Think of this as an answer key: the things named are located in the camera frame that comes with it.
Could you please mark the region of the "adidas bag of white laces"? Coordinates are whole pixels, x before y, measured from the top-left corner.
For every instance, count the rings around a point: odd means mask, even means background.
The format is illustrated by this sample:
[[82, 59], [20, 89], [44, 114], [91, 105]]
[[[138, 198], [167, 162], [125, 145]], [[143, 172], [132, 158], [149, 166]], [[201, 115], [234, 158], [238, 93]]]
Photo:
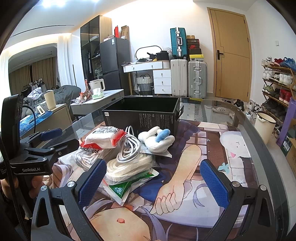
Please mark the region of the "adidas bag of white laces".
[[118, 153], [119, 147], [102, 150], [80, 147], [71, 153], [67, 161], [73, 168], [80, 167], [84, 171], [88, 171], [97, 159], [102, 159], [108, 163], [110, 160], [115, 159]]

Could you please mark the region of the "red and white medicine packet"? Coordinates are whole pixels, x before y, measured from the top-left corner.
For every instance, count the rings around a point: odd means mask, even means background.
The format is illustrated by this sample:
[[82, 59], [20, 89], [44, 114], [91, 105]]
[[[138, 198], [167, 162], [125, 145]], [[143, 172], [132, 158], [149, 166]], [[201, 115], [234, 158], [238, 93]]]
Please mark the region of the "red and white medicine packet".
[[88, 134], [80, 147], [98, 150], [113, 149], [125, 134], [124, 130], [114, 126], [101, 126]]

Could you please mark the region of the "green and white medicine packet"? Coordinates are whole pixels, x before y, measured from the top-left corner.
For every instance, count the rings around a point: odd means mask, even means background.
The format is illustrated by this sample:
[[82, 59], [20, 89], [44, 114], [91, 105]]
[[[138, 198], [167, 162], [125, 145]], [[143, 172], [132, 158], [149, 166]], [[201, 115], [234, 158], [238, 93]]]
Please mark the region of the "green and white medicine packet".
[[104, 177], [102, 186], [115, 202], [123, 206], [130, 193], [158, 175], [158, 171], [149, 169], [120, 182], [114, 182]]

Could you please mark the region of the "white and blue plush toy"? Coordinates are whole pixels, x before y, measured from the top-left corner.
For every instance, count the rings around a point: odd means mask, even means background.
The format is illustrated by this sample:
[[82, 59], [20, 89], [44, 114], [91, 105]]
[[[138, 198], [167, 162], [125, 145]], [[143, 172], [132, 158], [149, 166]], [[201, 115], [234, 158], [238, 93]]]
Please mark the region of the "white and blue plush toy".
[[159, 126], [155, 126], [147, 132], [139, 133], [138, 140], [144, 143], [151, 153], [161, 154], [174, 143], [175, 137], [171, 135], [169, 129], [162, 130]]

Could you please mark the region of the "beige cabinet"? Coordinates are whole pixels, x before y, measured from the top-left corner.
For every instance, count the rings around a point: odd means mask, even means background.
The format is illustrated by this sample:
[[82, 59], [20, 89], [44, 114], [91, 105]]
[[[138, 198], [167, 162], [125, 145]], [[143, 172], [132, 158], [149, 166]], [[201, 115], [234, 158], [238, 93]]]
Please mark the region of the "beige cabinet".
[[60, 128], [65, 130], [72, 125], [67, 105], [58, 104], [55, 109], [46, 111], [43, 115], [36, 114], [36, 128], [34, 128], [34, 116], [27, 115], [20, 122], [20, 137], [25, 138], [35, 132], [45, 132]]

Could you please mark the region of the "cream cup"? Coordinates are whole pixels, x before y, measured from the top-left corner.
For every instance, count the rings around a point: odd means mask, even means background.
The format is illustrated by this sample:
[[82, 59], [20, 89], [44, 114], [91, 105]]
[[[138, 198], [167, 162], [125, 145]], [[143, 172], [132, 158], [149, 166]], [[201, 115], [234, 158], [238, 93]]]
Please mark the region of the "cream cup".
[[55, 96], [53, 90], [47, 90], [44, 94], [44, 98], [49, 110], [52, 110], [56, 107]]

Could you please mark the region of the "grey side table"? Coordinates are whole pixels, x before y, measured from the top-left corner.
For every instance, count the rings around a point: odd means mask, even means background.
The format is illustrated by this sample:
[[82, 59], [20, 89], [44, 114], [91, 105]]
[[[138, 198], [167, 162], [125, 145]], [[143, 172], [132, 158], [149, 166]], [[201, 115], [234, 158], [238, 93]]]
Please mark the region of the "grey side table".
[[111, 103], [112, 101], [125, 96], [123, 89], [106, 90], [103, 92], [103, 94], [104, 97], [100, 99], [89, 99], [88, 101], [82, 104], [72, 103], [70, 106], [74, 116], [88, 115], [89, 113], [92, 113], [95, 110], [102, 108], [103, 106]]

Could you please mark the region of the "green tissue pack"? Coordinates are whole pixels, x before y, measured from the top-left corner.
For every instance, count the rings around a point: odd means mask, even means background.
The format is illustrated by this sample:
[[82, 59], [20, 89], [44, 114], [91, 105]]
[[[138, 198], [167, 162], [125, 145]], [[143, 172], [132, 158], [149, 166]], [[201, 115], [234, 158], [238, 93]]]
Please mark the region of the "green tissue pack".
[[101, 98], [103, 98], [103, 97], [104, 97], [104, 93], [103, 93], [103, 92], [94, 93], [94, 94], [92, 95], [92, 99], [93, 99], [93, 100], [101, 99]]

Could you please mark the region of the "anime printed table mat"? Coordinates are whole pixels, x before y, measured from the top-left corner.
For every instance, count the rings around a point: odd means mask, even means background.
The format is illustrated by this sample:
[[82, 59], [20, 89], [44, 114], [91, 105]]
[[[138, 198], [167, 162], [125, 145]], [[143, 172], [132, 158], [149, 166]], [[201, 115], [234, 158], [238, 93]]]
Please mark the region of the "anime printed table mat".
[[[52, 188], [78, 179], [84, 172], [62, 157], [45, 177]], [[143, 162], [107, 163], [106, 178], [120, 182], [149, 169], [159, 175], [129, 194], [123, 206], [104, 190], [102, 182], [84, 208], [91, 224], [104, 240], [202, 240], [223, 212], [201, 173], [209, 159], [230, 181], [256, 188], [258, 181], [250, 152], [241, 132], [229, 126], [180, 121], [168, 154], [142, 154]]]

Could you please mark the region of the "white electric kettle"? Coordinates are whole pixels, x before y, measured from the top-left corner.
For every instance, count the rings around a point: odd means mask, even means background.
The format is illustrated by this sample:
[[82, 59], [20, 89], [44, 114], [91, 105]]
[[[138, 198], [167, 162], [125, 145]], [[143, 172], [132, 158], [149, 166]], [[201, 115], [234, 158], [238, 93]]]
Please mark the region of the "white electric kettle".
[[100, 92], [104, 92], [105, 83], [103, 78], [95, 79], [89, 82], [92, 94], [96, 94], [98, 91], [96, 89], [100, 89]]

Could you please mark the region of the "brown cardboard box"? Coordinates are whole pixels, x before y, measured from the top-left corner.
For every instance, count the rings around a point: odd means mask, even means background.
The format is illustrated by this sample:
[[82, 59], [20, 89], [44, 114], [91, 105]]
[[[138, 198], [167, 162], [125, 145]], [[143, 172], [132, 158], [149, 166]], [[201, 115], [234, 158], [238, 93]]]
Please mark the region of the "brown cardboard box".
[[296, 175], [296, 149], [295, 149], [295, 138], [289, 135], [285, 137], [283, 144], [280, 149], [282, 150], [285, 158], [294, 174]]

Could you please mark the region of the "white bucket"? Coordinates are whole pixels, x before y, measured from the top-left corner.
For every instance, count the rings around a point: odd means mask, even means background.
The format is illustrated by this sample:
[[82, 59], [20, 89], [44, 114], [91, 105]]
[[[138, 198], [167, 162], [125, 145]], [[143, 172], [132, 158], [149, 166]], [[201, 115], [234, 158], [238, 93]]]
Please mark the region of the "white bucket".
[[263, 142], [265, 144], [268, 143], [273, 129], [275, 127], [275, 124], [276, 120], [272, 116], [263, 111], [257, 112], [254, 127], [263, 139]]

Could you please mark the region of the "black cardboard box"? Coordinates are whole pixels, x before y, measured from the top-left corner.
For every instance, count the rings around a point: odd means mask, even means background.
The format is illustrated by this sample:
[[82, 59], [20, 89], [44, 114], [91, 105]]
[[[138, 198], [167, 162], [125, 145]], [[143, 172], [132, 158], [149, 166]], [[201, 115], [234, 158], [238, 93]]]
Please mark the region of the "black cardboard box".
[[180, 98], [169, 96], [124, 96], [102, 108], [106, 126], [122, 130], [132, 126], [136, 135], [155, 126], [176, 135], [183, 113]]

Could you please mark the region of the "purple yoga mat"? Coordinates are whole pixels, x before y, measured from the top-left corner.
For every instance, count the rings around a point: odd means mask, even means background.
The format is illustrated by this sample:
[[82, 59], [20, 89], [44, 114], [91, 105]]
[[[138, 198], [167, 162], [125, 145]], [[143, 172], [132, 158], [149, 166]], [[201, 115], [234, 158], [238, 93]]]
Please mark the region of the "purple yoga mat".
[[285, 140], [287, 132], [290, 128], [290, 123], [292, 119], [295, 118], [295, 112], [296, 112], [296, 102], [293, 98], [291, 98], [288, 105], [287, 114], [285, 116], [285, 121], [283, 122], [282, 129], [276, 141], [279, 147], [281, 147], [281, 145], [283, 144], [283, 141]]

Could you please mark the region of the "black refrigerator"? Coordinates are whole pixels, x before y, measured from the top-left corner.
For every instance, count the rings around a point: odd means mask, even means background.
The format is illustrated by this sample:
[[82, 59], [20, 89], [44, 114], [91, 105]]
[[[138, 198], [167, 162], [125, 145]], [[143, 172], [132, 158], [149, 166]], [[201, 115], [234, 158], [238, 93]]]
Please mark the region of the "black refrigerator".
[[125, 96], [130, 95], [128, 74], [122, 66], [131, 62], [129, 40], [112, 38], [99, 46], [105, 90], [123, 89]]

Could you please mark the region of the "woven basket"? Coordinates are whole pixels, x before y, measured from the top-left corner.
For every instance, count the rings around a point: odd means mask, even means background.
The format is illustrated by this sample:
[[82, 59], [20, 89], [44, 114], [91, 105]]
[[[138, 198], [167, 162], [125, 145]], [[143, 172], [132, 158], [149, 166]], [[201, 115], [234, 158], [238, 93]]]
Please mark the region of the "woven basket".
[[137, 88], [140, 92], [147, 92], [152, 90], [153, 80], [149, 74], [141, 75], [136, 78]]

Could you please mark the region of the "black glass cabinet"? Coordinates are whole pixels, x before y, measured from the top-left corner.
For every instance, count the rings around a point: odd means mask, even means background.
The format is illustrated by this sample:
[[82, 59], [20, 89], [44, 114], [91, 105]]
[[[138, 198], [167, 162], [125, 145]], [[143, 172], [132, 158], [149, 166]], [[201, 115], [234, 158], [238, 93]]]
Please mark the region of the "black glass cabinet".
[[88, 81], [102, 76], [100, 44], [110, 35], [112, 20], [102, 15], [96, 16], [80, 28], [83, 73]]

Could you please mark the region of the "white desk with drawers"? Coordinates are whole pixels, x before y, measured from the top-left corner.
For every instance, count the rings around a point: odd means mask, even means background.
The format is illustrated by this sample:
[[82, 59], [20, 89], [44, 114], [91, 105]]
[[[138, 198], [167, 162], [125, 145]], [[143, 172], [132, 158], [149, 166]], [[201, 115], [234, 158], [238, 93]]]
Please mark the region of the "white desk with drawers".
[[129, 91], [131, 95], [140, 93], [137, 79], [149, 77], [151, 92], [156, 95], [172, 95], [171, 65], [169, 60], [134, 62], [123, 64], [124, 73], [128, 74]]

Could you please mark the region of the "shoe rack with shoes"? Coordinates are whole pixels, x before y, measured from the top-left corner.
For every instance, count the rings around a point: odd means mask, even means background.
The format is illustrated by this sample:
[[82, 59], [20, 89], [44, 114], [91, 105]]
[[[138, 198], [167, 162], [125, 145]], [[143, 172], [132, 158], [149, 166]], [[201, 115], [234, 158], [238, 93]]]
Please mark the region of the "shoe rack with shoes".
[[276, 120], [275, 129], [281, 129], [291, 99], [295, 99], [295, 60], [293, 58], [262, 59], [264, 68], [262, 94], [265, 102], [263, 111]]

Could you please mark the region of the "oval desk mirror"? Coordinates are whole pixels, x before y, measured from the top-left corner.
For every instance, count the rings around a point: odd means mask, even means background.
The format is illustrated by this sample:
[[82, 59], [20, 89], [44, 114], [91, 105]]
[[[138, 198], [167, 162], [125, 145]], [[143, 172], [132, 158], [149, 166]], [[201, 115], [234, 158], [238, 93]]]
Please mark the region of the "oval desk mirror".
[[157, 53], [160, 53], [162, 48], [157, 45], [140, 47], [135, 52], [136, 61], [145, 62], [156, 59]]

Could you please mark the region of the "wooden door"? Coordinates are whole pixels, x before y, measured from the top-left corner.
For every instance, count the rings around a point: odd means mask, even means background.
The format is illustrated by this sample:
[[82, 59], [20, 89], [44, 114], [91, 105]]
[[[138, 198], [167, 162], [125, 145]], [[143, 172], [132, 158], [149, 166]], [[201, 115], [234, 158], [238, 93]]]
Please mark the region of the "wooden door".
[[214, 54], [216, 97], [250, 99], [252, 51], [245, 15], [208, 8]]

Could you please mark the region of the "white hard suitcase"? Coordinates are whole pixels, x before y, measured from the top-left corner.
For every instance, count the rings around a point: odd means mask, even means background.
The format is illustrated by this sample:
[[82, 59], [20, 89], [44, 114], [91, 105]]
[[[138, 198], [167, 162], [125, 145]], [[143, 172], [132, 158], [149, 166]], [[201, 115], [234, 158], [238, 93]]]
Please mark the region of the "white hard suitcase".
[[188, 61], [171, 60], [171, 89], [173, 96], [188, 96]]

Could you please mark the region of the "silver hard suitcase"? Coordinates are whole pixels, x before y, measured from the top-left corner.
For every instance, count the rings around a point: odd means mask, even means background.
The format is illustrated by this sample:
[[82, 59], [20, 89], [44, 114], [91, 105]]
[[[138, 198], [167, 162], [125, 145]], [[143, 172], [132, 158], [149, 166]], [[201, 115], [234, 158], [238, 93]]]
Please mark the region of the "silver hard suitcase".
[[205, 99], [207, 93], [207, 63], [188, 62], [188, 96]]

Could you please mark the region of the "teal hard suitcase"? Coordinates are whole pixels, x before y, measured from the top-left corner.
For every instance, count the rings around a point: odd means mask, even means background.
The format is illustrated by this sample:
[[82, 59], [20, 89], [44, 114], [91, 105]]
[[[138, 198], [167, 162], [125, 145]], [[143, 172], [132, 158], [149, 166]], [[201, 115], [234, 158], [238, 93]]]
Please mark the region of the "teal hard suitcase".
[[187, 59], [187, 39], [184, 28], [170, 28], [172, 56], [175, 59]]

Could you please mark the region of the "stack of shoe boxes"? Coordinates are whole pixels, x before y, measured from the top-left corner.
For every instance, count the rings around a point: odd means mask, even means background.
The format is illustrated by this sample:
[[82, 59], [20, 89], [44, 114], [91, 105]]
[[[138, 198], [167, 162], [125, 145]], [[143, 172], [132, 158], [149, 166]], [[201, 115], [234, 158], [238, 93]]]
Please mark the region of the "stack of shoe boxes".
[[204, 55], [200, 47], [200, 40], [194, 35], [187, 35], [187, 50], [190, 61], [204, 61]]

